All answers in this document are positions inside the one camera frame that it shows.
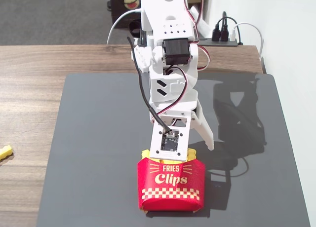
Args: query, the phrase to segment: circuit board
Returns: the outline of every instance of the circuit board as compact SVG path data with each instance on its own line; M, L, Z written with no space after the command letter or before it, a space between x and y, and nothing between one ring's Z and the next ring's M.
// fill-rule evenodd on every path
M163 134L161 140L161 151L177 151L179 131L172 131L172 134Z

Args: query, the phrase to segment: white robotic arm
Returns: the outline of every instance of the white robotic arm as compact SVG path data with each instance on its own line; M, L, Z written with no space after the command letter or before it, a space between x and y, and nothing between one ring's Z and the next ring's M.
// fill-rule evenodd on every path
M194 128L214 149L213 133L203 115L198 92L198 46L184 0L141 0L141 20L147 46L136 46L138 67L150 74L150 105L171 129L154 124L150 157L185 161L189 133Z

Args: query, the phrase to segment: wooden table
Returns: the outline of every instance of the wooden table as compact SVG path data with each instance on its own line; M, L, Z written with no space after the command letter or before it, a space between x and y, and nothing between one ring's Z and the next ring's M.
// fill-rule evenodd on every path
M204 72L262 73L255 46L207 50ZM136 72L129 46L0 46L0 147L14 149L0 162L0 227L36 226L66 75L104 72Z

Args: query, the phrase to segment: french fries box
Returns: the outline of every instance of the french fries box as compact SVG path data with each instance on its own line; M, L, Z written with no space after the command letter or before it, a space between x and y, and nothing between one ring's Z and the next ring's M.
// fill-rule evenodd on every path
M188 150L186 162L150 159L148 150L142 157L138 163L141 210L195 212L203 208L205 165L195 159L195 150Z

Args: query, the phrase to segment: yellow clip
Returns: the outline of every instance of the yellow clip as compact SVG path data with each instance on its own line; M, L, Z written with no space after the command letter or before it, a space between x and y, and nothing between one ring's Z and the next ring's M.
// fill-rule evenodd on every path
M13 150L10 145L4 146L2 149L0 149L0 160L5 159L9 155L12 155Z

